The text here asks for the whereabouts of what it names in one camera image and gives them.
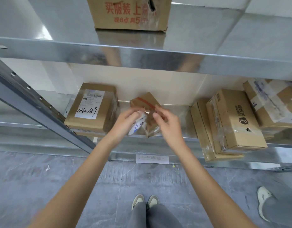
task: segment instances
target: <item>metal upright post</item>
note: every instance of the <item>metal upright post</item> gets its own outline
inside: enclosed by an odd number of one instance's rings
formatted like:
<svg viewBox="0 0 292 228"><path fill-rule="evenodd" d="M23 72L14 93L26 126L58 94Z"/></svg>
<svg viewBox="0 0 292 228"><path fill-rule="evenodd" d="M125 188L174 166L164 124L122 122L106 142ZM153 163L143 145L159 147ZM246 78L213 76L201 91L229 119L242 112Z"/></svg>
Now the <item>metal upright post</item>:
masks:
<svg viewBox="0 0 292 228"><path fill-rule="evenodd" d="M77 147L90 153L95 144L64 125L65 117L0 60L0 100Z"/></svg>

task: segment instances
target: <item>beige shoe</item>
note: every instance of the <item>beige shoe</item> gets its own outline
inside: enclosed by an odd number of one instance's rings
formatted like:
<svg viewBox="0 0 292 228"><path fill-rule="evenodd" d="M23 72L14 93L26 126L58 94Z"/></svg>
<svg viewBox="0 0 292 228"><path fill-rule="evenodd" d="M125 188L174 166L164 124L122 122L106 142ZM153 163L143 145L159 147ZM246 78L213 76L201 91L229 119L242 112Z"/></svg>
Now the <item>beige shoe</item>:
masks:
<svg viewBox="0 0 292 228"><path fill-rule="evenodd" d="M153 207L154 205L157 205L159 204L159 199L157 198L157 196L155 195L151 195L149 200L148 200L148 207L151 208Z"/></svg>
<svg viewBox="0 0 292 228"><path fill-rule="evenodd" d="M264 186L261 186L258 189L257 194L258 194L258 200L259 200L259 207L258 207L259 215L261 216L262 219L266 220L267 222L270 222L263 215L263 205L264 205L264 202L268 198L273 196L273 194L268 189L266 189Z"/></svg>
<svg viewBox="0 0 292 228"><path fill-rule="evenodd" d="M145 201L145 199L144 199L143 195L139 194L139 195L135 196L133 203L132 203L131 210L133 210L133 207L135 207L137 203L141 203L144 201Z"/></svg>

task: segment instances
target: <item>concrete floor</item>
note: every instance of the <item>concrete floor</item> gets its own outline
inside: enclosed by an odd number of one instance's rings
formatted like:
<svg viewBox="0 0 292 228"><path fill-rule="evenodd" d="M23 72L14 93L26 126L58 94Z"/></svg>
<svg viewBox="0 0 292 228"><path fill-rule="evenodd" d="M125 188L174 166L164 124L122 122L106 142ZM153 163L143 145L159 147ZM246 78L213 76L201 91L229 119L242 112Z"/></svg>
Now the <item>concrete floor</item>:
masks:
<svg viewBox="0 0 292 228"><path fill-rule="evenodd" d="M84 158L0 152L0 228L25 227ZM263 228L285 228L258 215L259 186L292 187L292 172L207 168L243 211ZM212 227L181 165L108 162L77 227L126 227L137 194L155 194L185 228Z"/></svg>

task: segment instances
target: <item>gray pants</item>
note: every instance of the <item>gray pants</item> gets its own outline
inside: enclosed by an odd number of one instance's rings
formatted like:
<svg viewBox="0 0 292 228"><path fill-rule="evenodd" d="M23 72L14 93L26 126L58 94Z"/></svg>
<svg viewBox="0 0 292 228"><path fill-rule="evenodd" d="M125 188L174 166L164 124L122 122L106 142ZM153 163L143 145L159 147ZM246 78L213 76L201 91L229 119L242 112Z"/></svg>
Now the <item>gray pants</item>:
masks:
<svg viewBox="0 0 292 228"><path fill-rule="evenodd" d="M264 217L277 224L292 227L292 189L272 192L274 197L267 199L263 205Z"/></svg>
<svg viewBox="0 0 292 228"><path fill-rule="evenodd" d="M183 228L176 217L161 204L146 211L146 203L137 203L127 228Z"/></svg>

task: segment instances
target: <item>white sneaker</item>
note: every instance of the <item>white sneaker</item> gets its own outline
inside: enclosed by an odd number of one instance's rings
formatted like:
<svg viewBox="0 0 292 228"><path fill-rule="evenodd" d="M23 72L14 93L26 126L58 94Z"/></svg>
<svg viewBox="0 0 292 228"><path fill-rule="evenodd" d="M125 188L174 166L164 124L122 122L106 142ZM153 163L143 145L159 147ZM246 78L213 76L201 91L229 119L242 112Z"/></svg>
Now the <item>white sneaker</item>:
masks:
<svg viewBox="0 0 292 228"><path fill-rule="evenodd" d="M257 194L258 194L258 200L259 200L259 207L258 207L259 215L261 216L262 219L266 220L267 222L270 222L263 215L263 205L264 205L264 202L268 198L273 196L273 194L268 189L266 189L264 186L261 186L258 189Z"/></svg>
<svg viewBox="0 0 292 228"><path fill-rule="evenodd" d="M153 207L154 205L157 205L159 204L159 199L157 198L157 196L155 195L151 195L149 200L148 200L148 207L151 208Z"/></svg>
<svg viewBox="0 0 292 228"><path fill-rule="evenodd" d="M137 203L141 203L141 202L144 202L145 199L144 199L144 196L139 194L137 196L135 196L134 200L133 200L133 203L132 203L132 207L131 207L131 210L133 210L133 207L135 207L135 205Z"/></svg>

